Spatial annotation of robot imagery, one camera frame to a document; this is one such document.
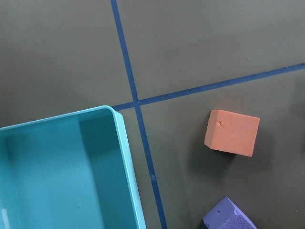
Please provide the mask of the teal plastic bin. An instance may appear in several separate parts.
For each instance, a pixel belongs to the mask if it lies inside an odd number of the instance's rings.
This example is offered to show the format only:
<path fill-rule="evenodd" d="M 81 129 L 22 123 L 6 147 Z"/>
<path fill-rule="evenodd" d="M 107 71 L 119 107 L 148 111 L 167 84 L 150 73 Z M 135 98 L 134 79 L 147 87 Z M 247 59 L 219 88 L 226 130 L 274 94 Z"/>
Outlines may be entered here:
<path fill-rule="evenodd" d="M 0 226 L 145 228 L 123 116 L 104 105 L 1 128 Z"/>

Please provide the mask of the purple foam block left side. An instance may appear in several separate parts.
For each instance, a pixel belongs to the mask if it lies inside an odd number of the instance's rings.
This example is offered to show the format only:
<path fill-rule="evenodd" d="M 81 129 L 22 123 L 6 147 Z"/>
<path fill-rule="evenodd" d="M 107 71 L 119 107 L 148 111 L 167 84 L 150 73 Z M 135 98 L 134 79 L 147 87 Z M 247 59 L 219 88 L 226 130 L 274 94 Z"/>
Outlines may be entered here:
<path fill-rule="evenodd" d="M 204 217 L 208 229 L 256 229 L 254 223 L 225 196 Z"/>

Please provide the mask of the orange foam block left side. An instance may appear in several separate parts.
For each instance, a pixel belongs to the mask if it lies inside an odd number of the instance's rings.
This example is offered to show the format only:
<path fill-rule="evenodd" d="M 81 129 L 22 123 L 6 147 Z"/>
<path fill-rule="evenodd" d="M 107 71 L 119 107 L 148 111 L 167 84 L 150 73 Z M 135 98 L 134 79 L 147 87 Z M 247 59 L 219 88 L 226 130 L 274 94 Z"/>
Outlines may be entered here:
<path fill-rule="evenodd" d="M 225 110 L 212 110 L 204 144 L 213 150 L 253 156 L 260 118 Z"/>

